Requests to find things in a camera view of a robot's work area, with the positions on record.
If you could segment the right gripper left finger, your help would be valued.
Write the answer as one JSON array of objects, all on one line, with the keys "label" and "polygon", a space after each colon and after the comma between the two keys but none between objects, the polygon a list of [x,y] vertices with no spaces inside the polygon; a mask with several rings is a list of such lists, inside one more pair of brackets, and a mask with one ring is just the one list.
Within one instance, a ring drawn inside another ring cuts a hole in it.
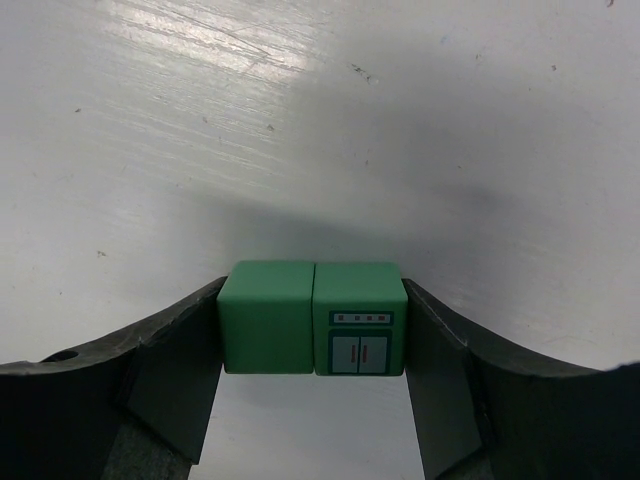
[{"label": "right gripper left finger", "polygon": [[5,479],[185,479],[222,368],[216,279],[42,361],[1,368]]}]

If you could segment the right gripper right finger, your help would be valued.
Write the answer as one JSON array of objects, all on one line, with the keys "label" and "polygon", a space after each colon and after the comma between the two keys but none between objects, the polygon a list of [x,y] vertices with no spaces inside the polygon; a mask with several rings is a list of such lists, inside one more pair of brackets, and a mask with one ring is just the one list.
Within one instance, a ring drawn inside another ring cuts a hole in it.
[{"label": "right gripper right finger", "polygon": [[595,370],[522,347],[416,282],[405,370],[428,479],[635,479],[639,367]]}]

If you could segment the green windowed cube block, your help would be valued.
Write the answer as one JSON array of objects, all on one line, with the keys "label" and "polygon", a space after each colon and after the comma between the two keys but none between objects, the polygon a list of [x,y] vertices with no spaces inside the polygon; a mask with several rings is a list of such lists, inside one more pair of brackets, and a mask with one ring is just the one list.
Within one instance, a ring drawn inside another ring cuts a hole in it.
[{"label": "green windowed cube block", "polygon": [[315,373],[400,376],[407,308],[397,265],[318,263],[312,295]]}]

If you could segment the small green cube block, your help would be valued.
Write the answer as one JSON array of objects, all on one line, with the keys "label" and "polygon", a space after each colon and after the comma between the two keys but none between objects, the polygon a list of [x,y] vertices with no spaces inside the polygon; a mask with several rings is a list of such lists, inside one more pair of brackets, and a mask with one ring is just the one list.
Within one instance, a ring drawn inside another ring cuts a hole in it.
[{"label": "small green cube block", "polygon": [[311,374],[309,261],[241,261],[217,297],[228,374]]}]

